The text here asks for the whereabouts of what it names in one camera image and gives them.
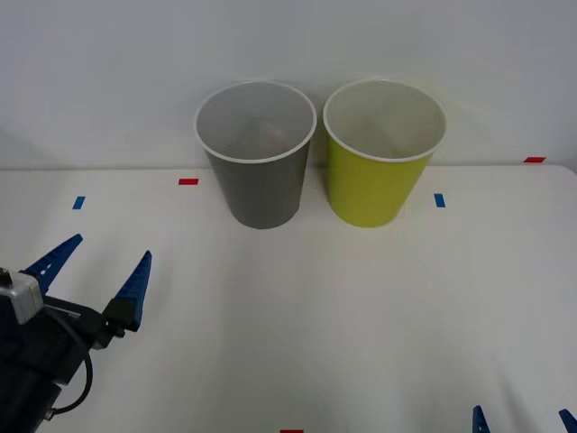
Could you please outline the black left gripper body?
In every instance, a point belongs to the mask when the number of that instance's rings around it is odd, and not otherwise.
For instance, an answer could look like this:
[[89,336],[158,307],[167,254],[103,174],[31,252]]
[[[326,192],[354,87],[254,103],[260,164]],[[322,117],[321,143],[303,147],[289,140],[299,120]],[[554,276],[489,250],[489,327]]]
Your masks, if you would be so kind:
[[1,358],[57,384],[67,384],[83,363],[83,355],[72,336],[48,314],[63,319],[89,349],[106,348],[113,333],[103,316],[91,308],[49,296],[43,301],[43,309],[22,325],[8,303],[1,303]]

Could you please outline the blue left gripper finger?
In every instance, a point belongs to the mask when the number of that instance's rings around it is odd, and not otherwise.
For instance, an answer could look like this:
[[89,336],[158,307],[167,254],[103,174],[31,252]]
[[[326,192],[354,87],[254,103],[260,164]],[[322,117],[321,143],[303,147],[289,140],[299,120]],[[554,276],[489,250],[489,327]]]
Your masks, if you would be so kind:
[[38,282],[42,296],[47,294],[50,285],[82,241],[80,234],[74,235],[23,270]]
[[151,261],[151,252],[146,251],[102,313],[107,329],[115,337],[123,337],[126,331],[137,332],[141,325],[143,304],[151,274]]

